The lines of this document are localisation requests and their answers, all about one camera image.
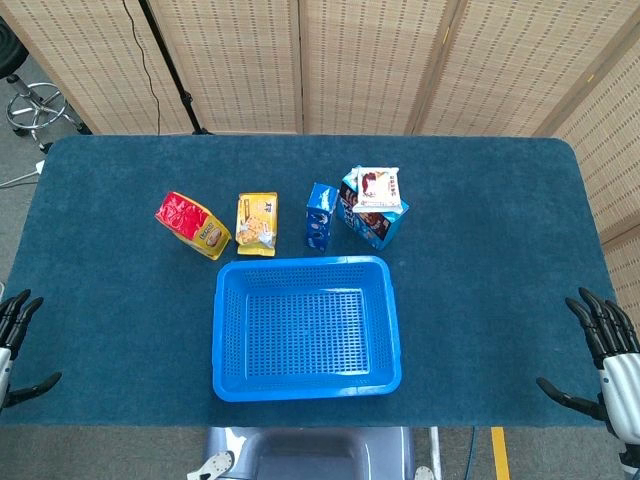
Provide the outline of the small white cake packet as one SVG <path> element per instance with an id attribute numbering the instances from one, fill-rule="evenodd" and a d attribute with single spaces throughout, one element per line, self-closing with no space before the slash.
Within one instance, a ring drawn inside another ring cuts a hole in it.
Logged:
<path id="1" fill-rule="evenodd" d="M 399 191 L 398 167 L 362 167 L 354 169 L 356 213 L 401 214 L 404 211 Z"/>

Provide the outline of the narrow blue Oreo box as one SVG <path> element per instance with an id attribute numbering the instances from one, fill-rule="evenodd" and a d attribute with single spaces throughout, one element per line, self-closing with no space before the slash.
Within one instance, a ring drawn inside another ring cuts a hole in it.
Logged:
<path id="1" fill-rule="evenodd" d="M 337 198 L 336 188 L 321 183 L 313 185 L 306 205 L 305 238 L 309 247 L 326 251 Z"/>

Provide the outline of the black tripod stand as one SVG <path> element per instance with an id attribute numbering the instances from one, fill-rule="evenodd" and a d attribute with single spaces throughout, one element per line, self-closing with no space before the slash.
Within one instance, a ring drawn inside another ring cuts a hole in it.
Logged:
<path id="1" fill-rule="evenodd" d="M 151 33 L 155 39 L 155 42 L 162 55 L 164 63 L 169 71 L 172 81 L 178 91 L 180 101 L 185 109 L 185 112 L 192 124 L 193 135 L 211 135 L 211 132 L 206 130 L 198 121 L 196 113 L 192 107 L 193 97 L 184 88 L 183 82 L 180 78 L 176 65 L 171 57 L 167 44 L 163 38 L 158 22 L 155 19 L 154 13 L 151 8 L 150 0 L 137 0 L 139 6 L 144 14 L 146 22 L 151 30 Z"/>

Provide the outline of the red yellow Lipo snack bag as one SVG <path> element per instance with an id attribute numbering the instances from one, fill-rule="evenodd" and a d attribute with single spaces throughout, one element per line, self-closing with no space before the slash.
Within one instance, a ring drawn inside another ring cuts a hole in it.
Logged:
<path id="1" fill-rule="evenodd" d="M 211 260 L 217 260 L 231 240 L 229 230 L 211 211 L 179 192 L 166 195 L 155 218 L 180 241 Z"/>

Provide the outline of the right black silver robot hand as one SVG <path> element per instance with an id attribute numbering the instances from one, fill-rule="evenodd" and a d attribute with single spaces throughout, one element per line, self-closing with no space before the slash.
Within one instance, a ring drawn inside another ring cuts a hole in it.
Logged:
<path id="1" fill-rule="evenodd" d="M 598 401 L 570 395 L 543 377 L 538 387 L 557 404 L 605 423 L 615 437 L 640 447 L 640 338 L 615 302 L 581 287 L 580 300 L 566 298 L 576 316 L 600 380 Z"/>

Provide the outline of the white table leg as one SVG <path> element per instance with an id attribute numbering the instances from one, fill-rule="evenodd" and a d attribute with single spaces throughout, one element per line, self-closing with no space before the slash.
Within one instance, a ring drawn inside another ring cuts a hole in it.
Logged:
<path id="1" fill-rule="evenodd" d="M 431 426 L 429 428 L 429 438 L 430 438 L 431 470 L 434 475 L 434 480 L 442 480 L 439 429 L 437 426 Z"/>

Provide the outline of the yellow floor tape strip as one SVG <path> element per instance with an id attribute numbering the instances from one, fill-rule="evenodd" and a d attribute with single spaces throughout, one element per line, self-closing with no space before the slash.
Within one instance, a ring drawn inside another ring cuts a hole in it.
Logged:
<path id="1" fill-rule="evenodd" d="M 510 470 L 503 427 L 490 428 L 496 480 L 510 480 Z"/>

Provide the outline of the black stool with chrome base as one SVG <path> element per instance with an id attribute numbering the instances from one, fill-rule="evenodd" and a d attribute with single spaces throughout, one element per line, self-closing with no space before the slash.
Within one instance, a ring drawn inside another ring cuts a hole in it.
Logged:
<path id="1" fill-rule="evenodd" d="M 0 81 L 4 80 L 14 90 L 14 96 L 5 109 L 6 120 L 13 133 L 18 137 L 30 136 L 44 154 L 49 152 L 53 143 L 43 143 L 39 133 L 61 120 L 72 125 L 80 135 L 91 135 L 90 128 L 69 113 L 70 104 L 55 84 L 27 84 L 17 74 L 28 57 L 27 48 L 0 17 Z"/>

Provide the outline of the wide blue chocolate cookie box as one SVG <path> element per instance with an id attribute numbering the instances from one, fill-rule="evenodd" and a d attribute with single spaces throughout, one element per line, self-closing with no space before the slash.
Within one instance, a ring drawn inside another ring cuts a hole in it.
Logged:
<path id="1" fill-rule="evenodd" d="M 353 211 L 357 202 L 357 168 L 346 174 L 341 182 L 336 206 L 337 216 L 377 250 L 383 250 L 395 237 L 410 207 L 402 200 L 402 212 Z"/>

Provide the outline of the yellow cracker packet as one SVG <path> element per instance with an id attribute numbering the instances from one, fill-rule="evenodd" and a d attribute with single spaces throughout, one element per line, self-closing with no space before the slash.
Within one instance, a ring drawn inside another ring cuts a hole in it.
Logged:
<path id="1" fill-rule="evenodd" d="M 247 192 L 239 195 L 235 232 L 239 255 L 274 257 L 277 228 L 276 192 Z"/>

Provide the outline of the grey-blue robot torso base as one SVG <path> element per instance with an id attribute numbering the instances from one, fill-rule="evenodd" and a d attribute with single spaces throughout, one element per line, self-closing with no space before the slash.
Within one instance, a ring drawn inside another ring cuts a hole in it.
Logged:
<path id="1" fill-rule="evenodd" d="M 213 427 L 204 457 L 233 455 L 225 480 L 413 480 L 407 427 Z"/>

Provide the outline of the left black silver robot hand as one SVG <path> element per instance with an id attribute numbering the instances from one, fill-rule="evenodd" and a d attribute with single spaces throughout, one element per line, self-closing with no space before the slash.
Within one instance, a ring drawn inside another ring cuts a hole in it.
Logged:
<path id="1" fill-rule="evenodd" d="M 44 395 L 62 378 L 61 372 L 54 372 L 43 382 L 29 388 L 11 389 L 15 360 L 33 315 L 44 303 L 43 297 L 36 297 L 27 303 L 30 295 L 31 290 L 25 289 L 0 303 L 0 413 L 6 408 Z"/>

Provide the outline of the bamboo folding screen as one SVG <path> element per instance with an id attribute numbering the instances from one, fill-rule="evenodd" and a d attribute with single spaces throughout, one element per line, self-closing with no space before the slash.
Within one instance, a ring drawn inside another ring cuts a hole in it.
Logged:
<path id="1" fill-rule="evenodd" d="M 150 0 L 212 133 L 539 136 L 575 151 L 640 322 L 640 0 Z M 91 131 L 192 133 L 137 0 L 0 0 Z"/>

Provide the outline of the teal carpet table mat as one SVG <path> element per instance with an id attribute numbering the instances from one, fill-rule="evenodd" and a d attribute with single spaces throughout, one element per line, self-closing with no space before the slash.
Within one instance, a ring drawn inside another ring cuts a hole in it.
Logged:
<path id="1" fill-rule="evenodd" d="M 310 257 L 314 183 L 354 166 L 399 171 L 408 214 L 381 252 L 394 287 L 402 379 L 391 394 L 230 403 L 212 387 L 219 270 L 155 219 L 181 192 L 233 227 L 238 195 L 279 197 L 278 258 Z M 592 397 L 598 376 L 565 301 L 614 290 L 572 148 L 552 138 L 73 136 L 54 144 L 7 294 L 42 297 L 13 373 L 54 371 L 9 424 L 567 426 L 545 377 Z"/>

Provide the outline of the blue plastic perforated basket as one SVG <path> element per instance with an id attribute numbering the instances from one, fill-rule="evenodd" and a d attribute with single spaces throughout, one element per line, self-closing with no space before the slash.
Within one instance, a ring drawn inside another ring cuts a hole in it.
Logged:
<path id="1" fill-rule="evenodd" d="M 226 402 L 386 395 L 402 380 L 377 256 L 234 261 L 217 274 L 212 386 Z"/>

